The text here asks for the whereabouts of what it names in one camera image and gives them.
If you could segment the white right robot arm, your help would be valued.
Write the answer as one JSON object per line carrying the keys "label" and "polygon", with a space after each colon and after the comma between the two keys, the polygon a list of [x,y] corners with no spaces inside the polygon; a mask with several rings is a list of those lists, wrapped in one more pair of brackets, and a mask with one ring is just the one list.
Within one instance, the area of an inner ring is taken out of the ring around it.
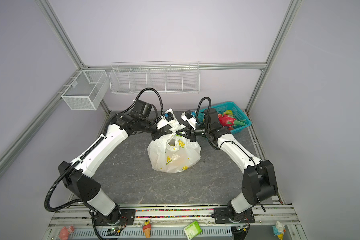
{"label": "white right robot arm", "polygon": [[217,218],[239,223],[248,218],[246,214],[250,213],[250,209],[279,193],[274,165],[243,147],[231,131],[221,124],[215,109],[204,111],[203,122],[199,121],[198,114],[190,110],[182,113],[181,118],[188,126],[177,131],[177,134],[192,142],[197,136],[206,138],[211,147],[226,153],[240,168],[243,175],[241,193],[228,202],[222,214],[215,213]]}

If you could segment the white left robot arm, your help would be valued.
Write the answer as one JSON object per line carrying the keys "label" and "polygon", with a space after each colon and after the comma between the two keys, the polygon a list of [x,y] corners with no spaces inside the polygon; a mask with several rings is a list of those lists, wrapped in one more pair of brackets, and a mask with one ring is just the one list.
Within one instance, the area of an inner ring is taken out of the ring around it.
{"label": "white left robot arm", "polygon": [[[62,162],[59,165],[60,176],[48,192],[45,208],[50,212],[59,211],[73,203],[82,202],[87,208],[103,218],[109,225],[116,225],[122,214],[120,207],[102,190],[101,184],[93,179],[102,162],[109,154],[129,136],[138,132],[150,133],[153,140],[164,135],[164,127],[174,116],[170,113],[161,113],[155,119],[149,119],[154,106],[144,101],[136,100],[129,113],[118,113],[113,116],[109,125],[100,137],[81,155],[70,163]],[[60,207],[51,207],[52,191],[62,182],[64,186],[78,198]]]}

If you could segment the white plastic bag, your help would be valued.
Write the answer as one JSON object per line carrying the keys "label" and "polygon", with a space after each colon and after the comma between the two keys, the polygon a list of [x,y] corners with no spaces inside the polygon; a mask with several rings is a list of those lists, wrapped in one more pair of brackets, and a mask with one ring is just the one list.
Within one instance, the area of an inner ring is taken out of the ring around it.
{"label": "white plastic bag", "polygon": [[170,128],[171,133],[151,141],[147,151],[152,168],[158,172],[180,173],[194,166],[201,159],[201,146],[198,142],[176,134],[185,125]]}

